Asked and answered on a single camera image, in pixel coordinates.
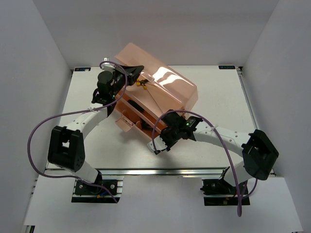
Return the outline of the yellow black hex key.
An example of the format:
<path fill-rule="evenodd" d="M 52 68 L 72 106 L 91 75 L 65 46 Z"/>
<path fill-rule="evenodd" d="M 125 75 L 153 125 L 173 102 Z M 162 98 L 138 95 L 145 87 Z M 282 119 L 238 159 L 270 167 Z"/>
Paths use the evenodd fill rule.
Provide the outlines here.
<path fill-rule="evenodd" d="M 154 97 L 151 95 L 150 91 L 148 90 L 148 85 L 149 85 L 149 86 L 154 86 L 154 85 L 153 85 L 153 84 L 150 84 L 149 80 L 147 80 L 147 79 L 137 80 L 137 81 L 136 81 L 136 84 L 137 84 L 137 86 L 142 86 L 143 89 L 147 90 L 147 92 L 150 94 L 151 98 L 155 101 L 157 107 L 160 109 L 160 111 L 161 111 L 162 113 L 164 113 L 163 110 L 162 110 L 162 109 L 160 108 L 160 106 L 158 105 L 158 103 L 156 102 L 156 100 L 154 99 Z"/>

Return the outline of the pink plastic toolbox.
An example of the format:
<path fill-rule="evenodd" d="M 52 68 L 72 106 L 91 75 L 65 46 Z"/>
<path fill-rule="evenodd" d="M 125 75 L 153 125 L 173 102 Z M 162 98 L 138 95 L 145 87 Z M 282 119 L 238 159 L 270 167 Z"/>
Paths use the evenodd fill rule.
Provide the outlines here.
<path fill-rule="evenodd" d="M 154 85 L 148 85 L 148 90 L 164 113 L 170 109 L 191 110 L 197 102 L 198 90 L 192 81 L 137 45 L 127 44 L 115 57 L 125 66 L 144 66 L 144 70 L 137 80 L 147 79 L 150 84 Z M 128 100 L 135 101 L 145 112 L 137 111 L 127 102 Z M 135 129 L 143 137 L 151 139 L 153 132 L 141 128 L 141 119 L 156 128 L 155 135 L 159 135 L 166 126 L 163 121 L 157 122 L 163 113 L 155 101 L 147 90 L 142 86 L 137 86 L 136 83 L 126 88 L 125 94 L 118 101 L 115 110 L 121 115 L 115 123 L 124 132 Z"/>

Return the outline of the small black green screwdriver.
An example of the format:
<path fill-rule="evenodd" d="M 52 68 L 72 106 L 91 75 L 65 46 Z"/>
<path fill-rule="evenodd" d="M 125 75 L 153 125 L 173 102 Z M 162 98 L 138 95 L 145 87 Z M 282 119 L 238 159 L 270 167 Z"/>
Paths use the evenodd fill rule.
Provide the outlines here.
<path fill-rule="evenodd" d="M 143 119 L 140 120 L 140 125 L 141 125 L 141 128 L 143 130 L 147 130 L 147 131 L 152 131 L 153 130 L 153 127 L 150 126 L 147 122 L 145 122 Z"/>

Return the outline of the green handled screwdriver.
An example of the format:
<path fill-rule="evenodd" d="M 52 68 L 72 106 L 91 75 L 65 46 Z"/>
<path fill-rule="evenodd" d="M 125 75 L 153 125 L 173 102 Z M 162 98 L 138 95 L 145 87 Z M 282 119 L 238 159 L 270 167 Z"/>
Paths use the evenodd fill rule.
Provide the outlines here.
<path fill-rule="evenodd" d="M 144 113 L 145 110 L 139 105 L 137 104 L 135 101 L 133 100 L 128 100 L 127 101 L 132 107 L 134 107 L 137 111 L 139 111 L 140 113 Z"/>

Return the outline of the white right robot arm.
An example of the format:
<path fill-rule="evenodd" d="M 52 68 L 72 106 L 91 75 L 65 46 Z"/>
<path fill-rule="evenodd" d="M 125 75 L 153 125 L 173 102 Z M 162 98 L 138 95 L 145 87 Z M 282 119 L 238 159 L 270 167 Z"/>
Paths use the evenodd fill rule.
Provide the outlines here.
<path fill-rule="evenodd" d="M 224 193 L 232 193 L 237 185 L 249 179 L 265 181 L 279 156 L 269 137 L 261 130 L 252 133 L 231 131 L 213 126 L 201 116 L 185 119 L 175 111 L 169 111 L 162 121 L 166 127 L 153 137 L 148 145 L 155 153 L 169 151 L 180 139 L 206 142 L 239 155 L 242 161 L 226 168 L 219 178 L 219 187 Z"/>

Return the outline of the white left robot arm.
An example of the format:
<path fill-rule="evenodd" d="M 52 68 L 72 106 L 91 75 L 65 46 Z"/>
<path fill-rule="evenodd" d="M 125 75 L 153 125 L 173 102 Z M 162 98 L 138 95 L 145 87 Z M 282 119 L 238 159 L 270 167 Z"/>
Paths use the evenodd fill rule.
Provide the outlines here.
<path fill-rule="evenodd" d="M 49 163 L 85 181 L 86 188 L 93 194 L 102 190 L 103 182 L 101 173 L 86 162 L 84 139 L 95 126 L 111 115 L 117 94 L 136 83 L 144 66 L 101 64 L 101 69 L 88 111 L 65 126 L 55 126 L 48 151 Z"/>

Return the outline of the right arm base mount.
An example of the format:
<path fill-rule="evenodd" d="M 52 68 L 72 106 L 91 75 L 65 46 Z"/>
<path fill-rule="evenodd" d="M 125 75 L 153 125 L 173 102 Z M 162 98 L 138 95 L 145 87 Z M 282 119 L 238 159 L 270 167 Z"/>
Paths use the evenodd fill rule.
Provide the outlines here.
<path fill-rule="evenodd" d="M 221 186 L 218 179 L 203 179 L 200 190 L 204 206 L 238 206 L 236 187 Z"/>

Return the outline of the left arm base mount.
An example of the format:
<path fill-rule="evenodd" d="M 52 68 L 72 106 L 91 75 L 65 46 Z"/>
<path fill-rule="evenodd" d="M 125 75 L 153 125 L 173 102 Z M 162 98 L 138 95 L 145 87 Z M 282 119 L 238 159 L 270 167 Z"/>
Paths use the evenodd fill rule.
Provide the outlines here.
<path fill-rule="evenodd" d="M 103 176 L 102 184 L 119 201 L 123 188 L 123 177 Z M 114 203 L 114 199 L 105 189 L 93 187 L 76 180 L 71 197 L 72 203 Z"/>

